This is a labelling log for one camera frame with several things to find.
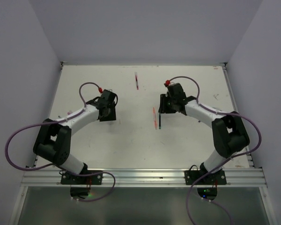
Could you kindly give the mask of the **orange pen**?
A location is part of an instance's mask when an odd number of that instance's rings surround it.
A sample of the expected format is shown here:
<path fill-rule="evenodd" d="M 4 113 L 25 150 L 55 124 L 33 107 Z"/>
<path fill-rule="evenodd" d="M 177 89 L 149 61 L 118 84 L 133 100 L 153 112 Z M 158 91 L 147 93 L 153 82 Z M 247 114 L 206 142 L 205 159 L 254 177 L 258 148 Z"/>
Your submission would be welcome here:
<path fill-rule="evenodd" d="M 157 116 L 156 116 L 155 107 L 153 107 L 153 117 L 154 117 L 154 126 L 155 126 L 155 129 L 157 130 Z"/>

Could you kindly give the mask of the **red pen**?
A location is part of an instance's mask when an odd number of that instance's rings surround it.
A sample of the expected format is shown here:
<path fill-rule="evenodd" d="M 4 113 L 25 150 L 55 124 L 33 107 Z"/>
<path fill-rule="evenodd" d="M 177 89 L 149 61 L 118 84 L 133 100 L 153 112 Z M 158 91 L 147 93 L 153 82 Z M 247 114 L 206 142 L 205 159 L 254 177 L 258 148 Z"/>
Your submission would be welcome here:
<path fill-rule="evenodd" d="M 139 90 L 138 73 L 137 73 L 137 72 L 134 72 L 134 76 L 135 76 L 136 89 Z"/>

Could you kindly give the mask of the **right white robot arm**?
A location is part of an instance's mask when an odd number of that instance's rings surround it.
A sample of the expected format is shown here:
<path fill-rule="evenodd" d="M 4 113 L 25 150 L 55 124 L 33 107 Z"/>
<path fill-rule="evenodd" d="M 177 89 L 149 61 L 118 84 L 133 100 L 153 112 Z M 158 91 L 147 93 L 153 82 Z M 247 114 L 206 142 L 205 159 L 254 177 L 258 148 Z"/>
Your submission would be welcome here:
<path fill-rule="evenodd" d="M 201 105 L 194 96 L 187 97 L 181 84 L 165 82 L 167 92 L 160 95 L 160 114 L 181 113 L 195 118 L 212 129 L 214 151 L 200 165 L 201 182 L 210 184 L 216 178 L 216 166 L 223 163 L 237 152 L 249 145 L 250 139 L 244 123 L 237 112 L 216 112 L 208 106 Z"/>

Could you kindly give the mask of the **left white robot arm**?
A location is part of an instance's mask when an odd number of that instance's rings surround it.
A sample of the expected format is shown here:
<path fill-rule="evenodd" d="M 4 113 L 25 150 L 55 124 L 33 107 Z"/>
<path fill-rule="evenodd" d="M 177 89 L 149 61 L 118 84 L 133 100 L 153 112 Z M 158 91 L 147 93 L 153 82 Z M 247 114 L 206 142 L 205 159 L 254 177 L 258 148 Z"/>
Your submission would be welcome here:
<path fill-rule="evenodd" d="M 118 96 L 103 90 L 100 96 L 83 103 L 83 108 L 67 117 L 44 120 L 33 147 L 37 156 L 66 170 L 77 184 L 87 181 L 88 166 L 70 153 L 71 138 L 92 122 L 115 121 Z"/>

